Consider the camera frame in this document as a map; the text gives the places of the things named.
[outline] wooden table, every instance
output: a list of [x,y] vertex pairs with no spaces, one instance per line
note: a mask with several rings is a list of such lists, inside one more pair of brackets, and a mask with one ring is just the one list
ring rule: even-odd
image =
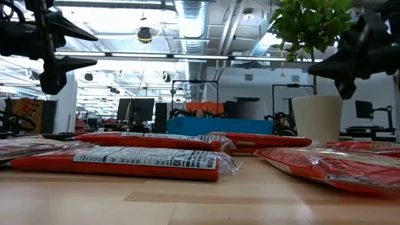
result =
[[400,224],[400,203],[288,176],[256,157],[219,182],[0,170],[0,224]]

